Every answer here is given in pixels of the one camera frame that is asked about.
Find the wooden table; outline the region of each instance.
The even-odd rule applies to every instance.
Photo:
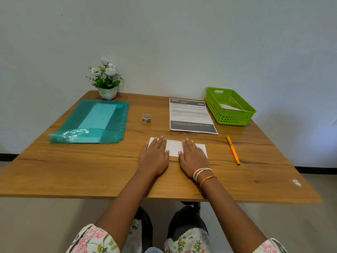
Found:
[[[81,99],[101,99],[97,91]],[[0,195],[62,198],[115,197],[134,174],[143,144],[152,136],[182,141],[186,137],[205,144],[211,168],[235,200],[245,202],[320,202],[276,146],[251,120],[245,126],[219,125],[219,135],[171,131],[169,98],[119,93],[116,100],[130,102],[124,140],[118,144],[52,144],[57,130],[75,103],[13,162],[0,172]],[[143,114],[151,123],[142,123]],[[226,140],[230,135],[241,161],[237,166]],[[293,182],[296,179],[301,186]],[[204,201],[205,196],[170,157],[167,171],[147,197]]]

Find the pen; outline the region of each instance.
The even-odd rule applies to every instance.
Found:
[[[233,143],[232,143],[232,141],[230,140],[230,136],[227,136],[227,141],[228,141],[228,144],[230,145],[230,149],[232,150],[232,153],[233,153],[233,155],[234,155],[234,158],[235,158],[235,161],[236,161],[237,165],[240,165],[240,161],[239,161],[238,155],[237,155],[236,152],[235,152]]]

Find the floral fabric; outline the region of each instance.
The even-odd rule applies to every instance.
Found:
[[[177,241],[168,239],[164,244],[165,253],[209,253],[211,252],[208,233],[200,228],[185,232]],[[93,224],[78,233],[66,253],[120,253],[114,239],[103,229]],[[141,220],[134,219],[122,253],[141,253]],[[151,247],[145,253],[163,253]],[[253,253],[287,253],[277,240],[271,238],[262,243]]]

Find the green basket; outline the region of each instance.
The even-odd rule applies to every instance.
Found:
[[[205,102],[219,124],[247,125],[256,110],[236,91],[221,88],[207,88]],[[226,104],[244,111],[224,109]]]

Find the white flower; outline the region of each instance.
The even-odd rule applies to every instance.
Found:
[[[107,67],[108,67],[108,68],[116,68],[112,63],[109,63],[109,64],[107,65]]]
[[[105,71],[107,72],[107,75],[108,76],[114,76],[116,74],[116,69],[115,68],[110,68],[110,67],[107,67],[105,69]]]
[[[101,63],[102,63],[103,66],[107,66],[109,64],[109,62],[107,61],[106,58],[102,58]]]
[[[102,74],[101,70],[99,70],[97,68],[91,68],[91,73],[96,77],[98,77]]]

